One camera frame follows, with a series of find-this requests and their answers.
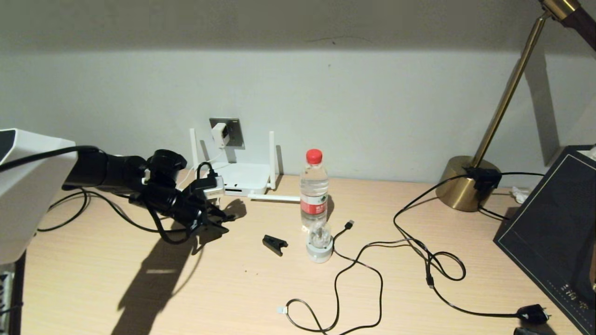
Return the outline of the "small black plastic clip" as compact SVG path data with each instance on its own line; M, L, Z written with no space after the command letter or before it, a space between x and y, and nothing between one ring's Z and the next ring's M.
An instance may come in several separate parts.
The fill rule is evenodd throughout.
M288 242L286 242L285 240L281 238L272 237L267 234L265 234L262 238L262 244L279 257L283 256L283 248L287 248L289 246Z

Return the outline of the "black lamp base connector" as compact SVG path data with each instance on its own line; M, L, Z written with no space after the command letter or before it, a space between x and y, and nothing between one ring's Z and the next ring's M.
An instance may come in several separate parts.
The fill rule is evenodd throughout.
M498 169L485 169L480 167L465 167L468 177L474 180L474 189L479 196L491 193L501 182L502 174Z

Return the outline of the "grey wall socket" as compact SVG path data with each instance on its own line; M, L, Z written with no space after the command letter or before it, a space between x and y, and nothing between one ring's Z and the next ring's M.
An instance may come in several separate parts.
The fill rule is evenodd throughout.
M239 148L241 150L245 149L244 137L243 137L243 133L241 131L240 119L233 118L233 117L211 117L209 119L209 121L210 121L211 128L219 122L224 122L228 125L228 129L230 132L230 142L226 147L234 147L234 148Z

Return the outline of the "red-capped water bottle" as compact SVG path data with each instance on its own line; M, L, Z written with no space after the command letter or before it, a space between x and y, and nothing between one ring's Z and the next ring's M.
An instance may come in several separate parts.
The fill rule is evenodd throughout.
M306 151L305 166L299 180L302 229L308 231L312 224L327 220L329 176L321 150L313 148Z

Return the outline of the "white power adapter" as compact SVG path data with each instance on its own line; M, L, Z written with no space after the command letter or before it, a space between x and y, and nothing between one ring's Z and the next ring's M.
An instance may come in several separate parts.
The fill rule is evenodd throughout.
M217 148L225 148L230 142L230 132L228 125L224 122L219 122L211 128L211 137L214 140Z

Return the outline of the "white router with antennas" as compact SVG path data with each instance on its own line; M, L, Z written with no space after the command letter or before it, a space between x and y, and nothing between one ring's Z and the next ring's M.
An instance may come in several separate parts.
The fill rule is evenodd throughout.
M277 189L277 177L280 172L278 153L275 144L275 132L268 134L269 160L267 163L238 163L217 161L217 157L205 159L206 168L200 167L195 129L190 128L192 147L192 170L198 177L205 177L212 167L217 175L222 176L227 196L247 197L252 200L298 203L298 196L274 195Z

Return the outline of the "small round white device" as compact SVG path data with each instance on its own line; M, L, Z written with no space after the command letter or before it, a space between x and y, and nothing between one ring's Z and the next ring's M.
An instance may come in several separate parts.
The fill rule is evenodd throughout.
M313 222L306 238L306 250L311 261L324 263L333 253L333 235L326 221Z

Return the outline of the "brass desk lamp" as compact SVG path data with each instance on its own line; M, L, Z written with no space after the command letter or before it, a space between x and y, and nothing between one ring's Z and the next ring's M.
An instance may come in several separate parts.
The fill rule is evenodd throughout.
M474 180L468 177L464 168L498 169L493 163L486 161L485 156L500 127L505 112L515 95L519 82L524 75L530 57L538 44L543 28L548 20L558 22L571 29L596 51L596 20L583 8L581 0L538 0L542 13L534 21L528 33L520 57L517 60L507 81L504 92L498 103L483 138L474 155L456 155L449 159L440 182L435 186L435 193L445 205L462 212L477 212L488 201L493 191L479 196L474 189Z

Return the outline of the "large black box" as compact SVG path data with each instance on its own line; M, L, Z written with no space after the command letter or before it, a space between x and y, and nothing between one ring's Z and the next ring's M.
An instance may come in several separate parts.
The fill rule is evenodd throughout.
M582 335L596 335L596 144L565 147L494 243Z

